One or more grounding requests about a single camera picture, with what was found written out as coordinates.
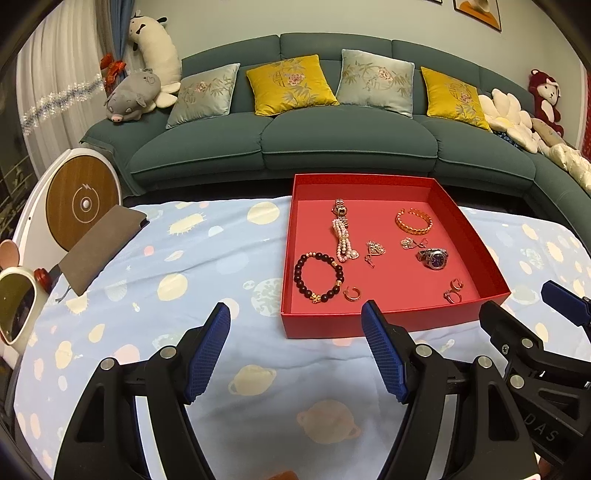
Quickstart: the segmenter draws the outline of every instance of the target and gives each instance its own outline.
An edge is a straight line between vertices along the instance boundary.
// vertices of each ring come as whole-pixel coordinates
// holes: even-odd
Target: white sheer curtain
[[[64,0],[18,55],[17,101],[37,176],[105,118],[94,0]]]

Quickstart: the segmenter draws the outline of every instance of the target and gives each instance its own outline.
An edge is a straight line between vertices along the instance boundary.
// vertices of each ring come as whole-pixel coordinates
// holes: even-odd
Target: orange bangle
[[[416,215],[419,218],[422,218],[423,220],[425,220],[427,222],[427,227],[426,228],[413,228],[411,226],[406,225],[405,223],[402,222],[402,220],[400,219],[400,217],[405,213],[405,210],[402,209],[398,212],[398,214],[396,215],[396,225],[398,226],[398,228],[400,228],[403,232],[406,233],[410,233],[411,235],[426,235],[427,232],[431,229],[431,227],[433,226],[433,220],[431,220],[431,217],[429,217],[429,215],[427,215],[425,212],[422,212],[421,210],[417,210],[416,208],[411,208],[408,213],[410,213],[411,215]]]

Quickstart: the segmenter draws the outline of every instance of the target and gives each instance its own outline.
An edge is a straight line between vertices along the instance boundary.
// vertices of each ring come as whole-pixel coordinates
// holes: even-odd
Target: red box
[[[312,303],[297,289],[294,266],[302,254],[328,253],[336,258],[332,207],[342,198],[348,209],[351,247],[359,258],[343,266],[341,293],[326,303]],[[417,208],[428,213],[433,227],[425,237],[427,248],[449,253],[442,270],[431,270],[417,259],[419,248],[404,249],[407,236],[396,226],[400,209]],[[404,215],[415,228],[425,222]],[[375,268],[364,261],[368,241],[379,242],[384,255],[373,257]],[[443,293],[459,278],[463,301],[450,304]],[[325,262],[311,259],[302,273],[306,286],[318,294],[335,284],[335,271]],[[361,290],[361,299],[350,302],[342,291]],[[458,325],[478,319],[480,306],[494,300],[501,304],[510,295],[501,272],[464,214],[435,179],[394,175],[302,174],[296,175],[287,231],[281,318],[288,338],[346,338],[363,336],[361,307],[375,300],[387,321],[409,332]]]

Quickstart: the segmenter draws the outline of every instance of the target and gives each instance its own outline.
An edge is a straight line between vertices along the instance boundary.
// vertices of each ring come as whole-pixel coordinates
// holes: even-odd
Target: monkey plush toy
[[[560,98],[560,86],[550,75],[539,70],[532,70],[530,76],[530,92],[535,99],[535,117],[546,122],[552,129],[564,137],[564,128],[560,122],[560,112],[556,103]]]

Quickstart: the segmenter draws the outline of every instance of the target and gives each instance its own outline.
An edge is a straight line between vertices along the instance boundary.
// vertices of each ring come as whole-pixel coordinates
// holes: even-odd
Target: yellow pillow
[[[277,115],[294,108],[338,105],[326,83],[318,55],[276,61],[248,70],[256,115]]]
[[[492,132],[475,87],[425,67],[421,72],[427,84],[428,116],[458,120]]]

